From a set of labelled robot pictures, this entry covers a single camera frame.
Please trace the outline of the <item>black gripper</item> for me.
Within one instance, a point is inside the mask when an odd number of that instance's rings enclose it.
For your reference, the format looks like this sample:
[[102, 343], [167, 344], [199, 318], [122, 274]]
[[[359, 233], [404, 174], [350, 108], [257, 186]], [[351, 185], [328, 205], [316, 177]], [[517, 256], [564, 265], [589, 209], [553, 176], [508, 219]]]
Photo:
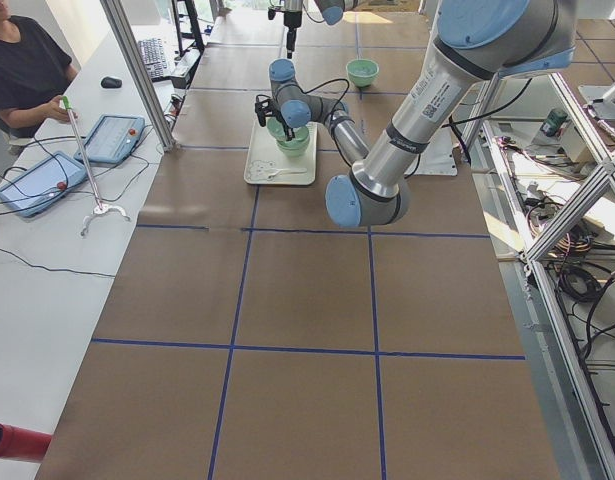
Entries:
[[287, 140], [292, 140], [293, 139], [293, 129], [289, 127], [286, 120], [284, 119], [284, 116], [281, 112], [281, 108], [275, 102], [271, 102], [270, 110], [271, 110], [271, 116], [273, 116], [282, 125], [285, 138]]
[[288, 27], [286, 34], [287, 58], [292, 59], [295, 51], [295, 29], [302, 25], [302, 1], [283, 1], [284, 25]]

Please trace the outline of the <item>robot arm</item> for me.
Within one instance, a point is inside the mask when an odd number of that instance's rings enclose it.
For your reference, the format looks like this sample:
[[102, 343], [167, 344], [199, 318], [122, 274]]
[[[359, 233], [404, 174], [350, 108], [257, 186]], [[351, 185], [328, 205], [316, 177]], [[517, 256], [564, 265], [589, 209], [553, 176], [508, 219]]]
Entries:
[[577, 18], [575, 1], [439, 2], [420, 76], [374, 145], [366, 143], [340, 102], [305, 93], [286, 58], [269, 66], [271, 109], [291, 129], [325, 125], [350, 161], [350, 171], [326, 188], [335, 224], [391, 224], [409, 206], [406, 170], [471, 87], [494, 77], [530, 78], [568, 67]]
[[[342, 18], [346, 11], [351, 11], [362, 4], [357, 0], [315, 0], [317, 9], [321, 13], [323, 21], [327, 25], [335, 25]], [[293, 58], [295, 52], [298, 29], [302, 26], [302, 14], [304, 11], [303, 1], [282, 1], [278, 7], [269, 10], [283, 15], [283, 24], [287, 28], [286, 34], [286, 55], [288, 59]]]

